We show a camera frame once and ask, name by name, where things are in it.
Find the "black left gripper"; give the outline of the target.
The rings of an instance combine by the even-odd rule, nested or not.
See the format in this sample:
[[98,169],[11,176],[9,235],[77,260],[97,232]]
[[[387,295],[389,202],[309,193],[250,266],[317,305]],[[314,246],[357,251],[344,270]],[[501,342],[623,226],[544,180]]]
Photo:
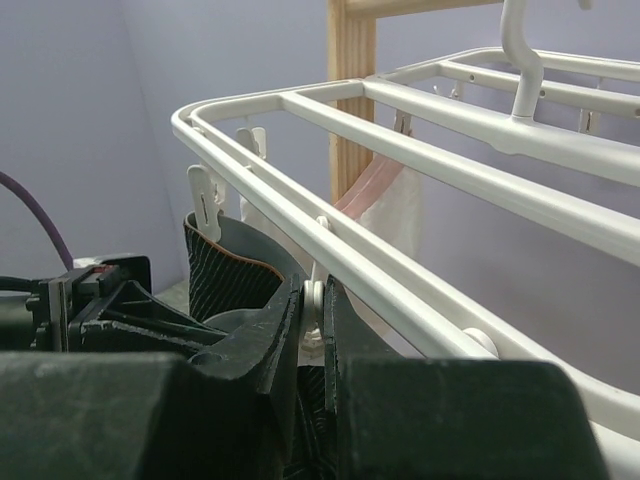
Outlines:
[[144,255],[76,259],[55,278],[1,278],[1,348],[170,352],[189,358],[227,333],[153,297]]

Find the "black striped underwear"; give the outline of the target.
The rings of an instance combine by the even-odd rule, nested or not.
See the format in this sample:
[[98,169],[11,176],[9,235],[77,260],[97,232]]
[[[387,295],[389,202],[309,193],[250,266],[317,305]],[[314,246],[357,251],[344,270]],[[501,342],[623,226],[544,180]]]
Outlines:
[[[281,244],[241,221],[219,216],[221,238],[214,242],[198,228],[196,215],[183,222],[189,262],[189,315],[214,328],[239,309],[262,309],[288,278],[308,275]],[[334,479],[335,440],[325,400],[325,368],[297,368],[293,452],[285,479]]]

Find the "white plastic clip hanger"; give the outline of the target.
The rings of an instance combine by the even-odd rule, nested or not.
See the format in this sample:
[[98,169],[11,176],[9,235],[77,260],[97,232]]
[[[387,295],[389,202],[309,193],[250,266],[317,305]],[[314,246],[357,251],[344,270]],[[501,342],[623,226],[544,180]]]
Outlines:
[[639,100],[619,92],[548,82],[546,69],[635,83],[635,61],[531,48],[522,1],[502,7],[502,44],[403,66],[387,73],[204,100],[171,118],[177,138],[211,177],[234,187],[427,356],[547,361],[577,386],[603,452],[623,477],[639,464],[639,398],[576,368],[514,324],[471,299],[271,165],[254,141],[218,128],[222,120],[283,111],[315,125],[347,158],[379,154],[529,223],[614,258],[639,264],[637,218],[445,150],[375,122],[381,103],[498,153],[637,187],[637,146],[537,122],[540,100],[625,118]]

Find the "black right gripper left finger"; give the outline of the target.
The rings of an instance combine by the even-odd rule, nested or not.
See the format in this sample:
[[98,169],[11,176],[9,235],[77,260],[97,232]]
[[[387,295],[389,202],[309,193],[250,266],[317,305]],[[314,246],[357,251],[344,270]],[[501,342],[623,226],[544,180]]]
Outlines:
[[278,479],[291,458],[300,285],[170,352],[1,348],[5,479]]

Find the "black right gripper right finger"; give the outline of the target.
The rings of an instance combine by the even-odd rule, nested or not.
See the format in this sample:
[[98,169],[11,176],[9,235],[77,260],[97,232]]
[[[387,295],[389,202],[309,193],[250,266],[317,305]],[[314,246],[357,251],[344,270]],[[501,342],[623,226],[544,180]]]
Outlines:
[[604,479],[574,384],[538,361],[405,358],[324,294],[326,402],[341,479]]

